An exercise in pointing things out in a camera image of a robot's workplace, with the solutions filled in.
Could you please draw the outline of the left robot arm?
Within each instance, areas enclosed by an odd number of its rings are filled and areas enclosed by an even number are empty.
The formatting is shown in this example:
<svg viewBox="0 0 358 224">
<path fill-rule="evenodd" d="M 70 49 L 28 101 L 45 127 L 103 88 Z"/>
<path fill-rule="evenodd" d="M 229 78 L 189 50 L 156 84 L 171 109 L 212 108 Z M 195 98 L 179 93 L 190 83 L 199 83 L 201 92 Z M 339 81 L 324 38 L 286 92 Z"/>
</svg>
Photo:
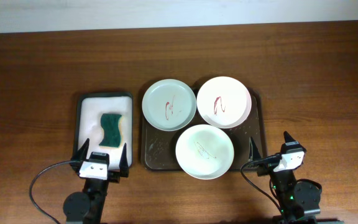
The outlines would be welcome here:
<svg viewBox="0 0 358 224">
<path fill-rule="evenodd" d="M 90 140 L 73 154 L 70 165 L 77 176 L 85 180 L 83 190 L 70 194 L 63 203 L 67 223 L 100 223 L 108 186 L 129 176 L 127 146 L 124 145 L 118 170 L 109 170 L 109 154 L 92 152 L 87 158 Z"/>
</svg>

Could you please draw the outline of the pale green plate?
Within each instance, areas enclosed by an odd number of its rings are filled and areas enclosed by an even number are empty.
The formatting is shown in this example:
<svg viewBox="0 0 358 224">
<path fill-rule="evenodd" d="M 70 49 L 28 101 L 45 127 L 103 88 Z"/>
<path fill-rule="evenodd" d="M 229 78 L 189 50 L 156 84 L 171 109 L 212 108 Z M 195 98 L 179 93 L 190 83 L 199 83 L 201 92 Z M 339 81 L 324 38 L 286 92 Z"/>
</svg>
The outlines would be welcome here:
<svg viewBox="0 0 358 224">
<path fill-rule="evenodd" d="M 196 113 L 196 96 L 184 82 L 164 79 L 152 84 L 142 99 L 144 118 L 162 131 L 184 128 Z"/>
</svg>

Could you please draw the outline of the green yellow sponge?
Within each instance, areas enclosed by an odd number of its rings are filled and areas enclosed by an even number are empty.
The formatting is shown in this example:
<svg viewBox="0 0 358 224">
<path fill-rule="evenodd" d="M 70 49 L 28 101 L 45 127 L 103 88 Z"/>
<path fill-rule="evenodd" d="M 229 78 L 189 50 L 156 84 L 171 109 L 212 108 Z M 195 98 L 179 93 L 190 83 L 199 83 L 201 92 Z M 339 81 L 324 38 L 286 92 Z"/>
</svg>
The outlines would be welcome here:
<svg viewBox="0 0 358 224">
<path fill-rule="evenodd" d="M 104 113 L 101 116 L 101 127 L 103 138 L 99 143 L 101 147 L 119 148 L 122 144 L 122 123 L 123 115 Z"/>
</svg>

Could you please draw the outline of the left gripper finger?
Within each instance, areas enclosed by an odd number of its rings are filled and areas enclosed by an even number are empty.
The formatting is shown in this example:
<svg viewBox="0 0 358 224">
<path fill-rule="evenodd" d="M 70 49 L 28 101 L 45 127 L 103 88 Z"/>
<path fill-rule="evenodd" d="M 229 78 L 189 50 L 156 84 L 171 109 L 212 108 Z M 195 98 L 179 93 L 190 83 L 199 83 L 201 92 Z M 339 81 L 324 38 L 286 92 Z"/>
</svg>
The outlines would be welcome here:
<svg viewBox="0 0 358 224">
<path fill-rule="evenodd" d="M 74 153 L 71 157 L 72 161 L 84 161 L 86 159 L 86 155 L 88 153 L 90 144 L 90 139 L 87 138 L 83 145 L 79 148 L 74 150 Z"/>
<path fill-rule="evenodd" d="M 119 170 L 120 173 L 128 173 L 129 172 L 129 165 L 127 161 L 127 144 L 125 143 L 122 148 L 122 154 L 119 161 Z"/>
</svg>

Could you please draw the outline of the cream white plate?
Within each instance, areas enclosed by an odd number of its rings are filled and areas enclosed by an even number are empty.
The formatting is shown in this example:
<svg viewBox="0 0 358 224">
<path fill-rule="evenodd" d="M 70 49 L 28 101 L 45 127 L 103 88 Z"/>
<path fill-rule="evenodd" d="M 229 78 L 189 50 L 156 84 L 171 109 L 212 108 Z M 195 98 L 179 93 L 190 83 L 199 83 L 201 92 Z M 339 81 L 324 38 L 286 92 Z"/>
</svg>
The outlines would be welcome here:
<svg viewBox="0 0 358 224">
<path fill-rule="evenodd" d="M 186 129 L 178 138 L 175 155 L 188 175 L 201 180 L 225 174 L 234 161 L 234 145 L 219 128 L 199 124 Z"/>
</svg>

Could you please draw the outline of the pink plate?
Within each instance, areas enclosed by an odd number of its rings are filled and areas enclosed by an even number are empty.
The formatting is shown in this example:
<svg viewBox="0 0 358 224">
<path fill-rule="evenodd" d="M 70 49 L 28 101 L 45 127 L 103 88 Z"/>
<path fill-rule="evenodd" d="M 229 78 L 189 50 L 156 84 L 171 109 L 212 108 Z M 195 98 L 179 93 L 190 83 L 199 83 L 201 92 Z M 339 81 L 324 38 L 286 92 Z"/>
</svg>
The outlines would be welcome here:
<svg viewBox="0 0 358 224">
<path fill-rule="evenodd" d="M 215 77 L 205 82 L 196 102 L 200 116 L 208 124 L 223 129 L 242 124 L 252 109 L 250 91 L 231 77 Z"/>
</svg>

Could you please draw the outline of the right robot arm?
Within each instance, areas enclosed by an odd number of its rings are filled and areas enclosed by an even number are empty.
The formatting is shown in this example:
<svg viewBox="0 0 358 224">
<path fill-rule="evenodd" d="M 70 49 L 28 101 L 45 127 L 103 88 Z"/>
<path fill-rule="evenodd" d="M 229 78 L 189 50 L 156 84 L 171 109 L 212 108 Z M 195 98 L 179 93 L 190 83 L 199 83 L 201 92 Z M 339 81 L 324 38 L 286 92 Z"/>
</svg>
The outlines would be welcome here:
<svg viewBox="0 0 358 224">
<path fill-rule="evenodd" d="M 271 195 L 267 197 L 275 204 L 280 214 L 272 218 L 273 223 L 316 223 L 315 216 L 321 212 L 321 184 L 309 179 L 296 179 L 294 170 L 303 164 L 306 149 L 287 131 L 285 142 L 279 153 L 254 159 L 242 166 L 255 168 L 257 175 L 269 176 Z"/>
</svg>

